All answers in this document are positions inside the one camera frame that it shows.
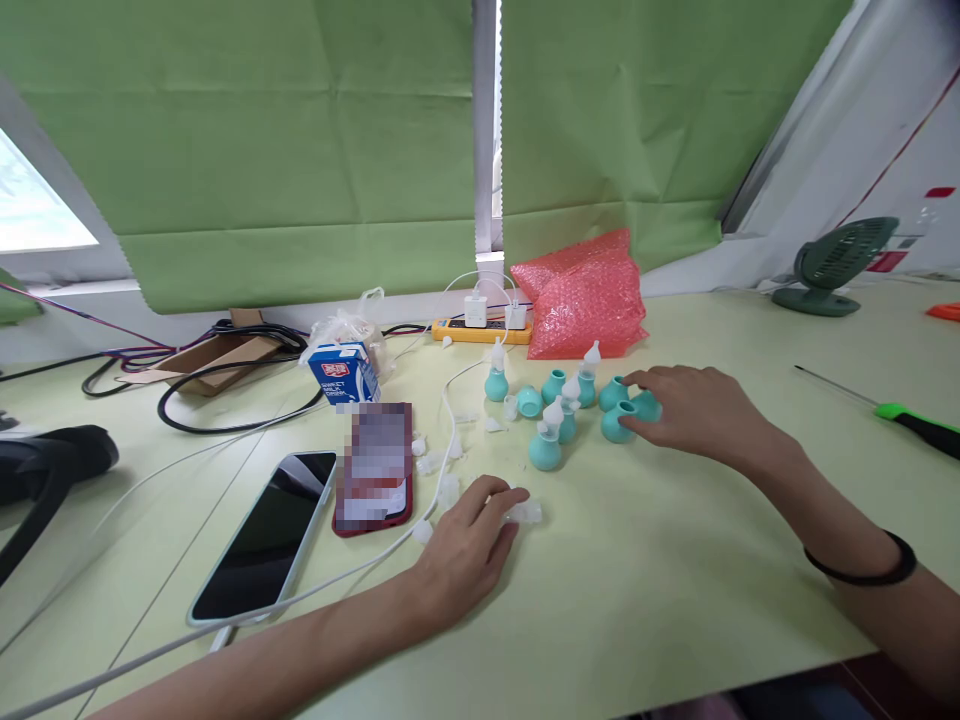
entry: green screwdriver handle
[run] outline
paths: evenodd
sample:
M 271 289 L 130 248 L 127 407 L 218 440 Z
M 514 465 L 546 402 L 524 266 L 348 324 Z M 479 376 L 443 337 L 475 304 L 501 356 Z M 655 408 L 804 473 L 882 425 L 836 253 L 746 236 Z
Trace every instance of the green screwdriver handle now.
M 960 460 L 960 428 L 917 415 L 917 413 L 899 403 L 877 405 L 873 414 L 884 420 L 891 420 L 898 425 L 903 425 L 919 436 L 927 445 Z

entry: cardboard box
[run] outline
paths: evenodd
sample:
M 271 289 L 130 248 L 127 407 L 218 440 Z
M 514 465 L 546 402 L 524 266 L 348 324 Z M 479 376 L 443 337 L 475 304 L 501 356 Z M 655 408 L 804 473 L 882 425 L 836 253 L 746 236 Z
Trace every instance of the cardboard box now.
M 231 309 L 230 318 L 233 320 L 234 327 L 248 327 L 263 322 L 259 310 Z M 149 370 L 127 373 L 118 377 L 117 380 L 134 385 L 146 385 L 158 381 L 173 385 L 184 375 L 203 368 L 249 360 L 265 360 L 276 355 L 279 347 L 280 342 L 271 338 L 218 335 L 176 355 L 171 355 Z M 210 373 L 191 380 L 177 392 L 212 397 L 223 392 L 252 370 L 256 370 L 256 367 L 251 365 Z

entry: red phone case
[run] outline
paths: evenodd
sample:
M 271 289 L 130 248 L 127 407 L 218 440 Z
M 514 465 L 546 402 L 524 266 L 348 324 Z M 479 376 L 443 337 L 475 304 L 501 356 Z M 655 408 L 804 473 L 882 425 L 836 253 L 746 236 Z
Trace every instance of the red phone case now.
M 413 406 L 410 403 L 381 403 L 381 405 L 402 405 L 403 406 L 403 435 L 404 435 L 404 448 L 406 452 L 403 458 L 403 471 L 407 481 L 407 503 L 406 507 L 403 509 L 403 513 L 395 517 L 384 518 L 383 520 L 369 520 L 364 522 L 363 527 L 358 528 L 357 530 L 340 530 L 337 528 L 337 515 L 339 513 L 339 504 L 334 502 L 334 511 L 333 511 L 333 520 L 330 525 L 333 527 L 333 532 L 338 537 L 348 538 L 355 537 L 357 535 L 366 535 L 367 533 L 375 532 L 377 530 L 384 530 L 389 527 L 396 527 L 397 525 L 403 525 L 407 520 L 410 519 L 410 516 L 413 514 L 413 453 L 411 452 L 410 446 L 413 443 Z

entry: green fan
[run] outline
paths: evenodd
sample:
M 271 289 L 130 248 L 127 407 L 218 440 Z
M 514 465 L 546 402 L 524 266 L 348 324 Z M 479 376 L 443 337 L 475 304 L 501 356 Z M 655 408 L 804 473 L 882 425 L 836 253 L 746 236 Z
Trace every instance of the green fan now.
M 833 291 L 863 272 L 899 223 L 891 217 L 857 220 L 805 244 L 793 261 L 793 272 L 809 290 L 780 288 L 773 301 L 809 315 L 843 317 L 856 312 L 860 303 Z

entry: nasal aspirator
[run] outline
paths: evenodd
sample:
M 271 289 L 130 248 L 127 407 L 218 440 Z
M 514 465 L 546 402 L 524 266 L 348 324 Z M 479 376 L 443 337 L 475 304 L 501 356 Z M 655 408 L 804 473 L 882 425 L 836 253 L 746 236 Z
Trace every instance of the nasal aspirator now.
M 575 413 L 580 409 L 580 383 L 570 378 L 560 391 L 560 407 L 563 409 L 563 422 L 560 424 L 560 444 L 566 445 L 577 434 Z
M 580 372 L 577 373 L 577 382 L 580 383 L 580 407 L 590 407 L 597 400 L 597 368 L 600 367 L 600 341 L 594 340 L 593 347 L 587 350 L 580 362 Z
M 507 382 L 503 374 L 503 345 L 500 344 L 500 338 L 497 337 L 493 342 L 493 348 L 490 350 L 490 374 L 487 375 L 487 381 L 483 384 L 483 390 L 487 397 L 493 402 L 503 402 L 503 399 L 510 392 L 510 383 Z
M 537 423 L 538 434 L 530 441 L 530 462 L 537 470 L 553 470 L 560 464 L 560 425 L 563 424 L 563 398 L 557 396 L 543 410 L 543 420 Z

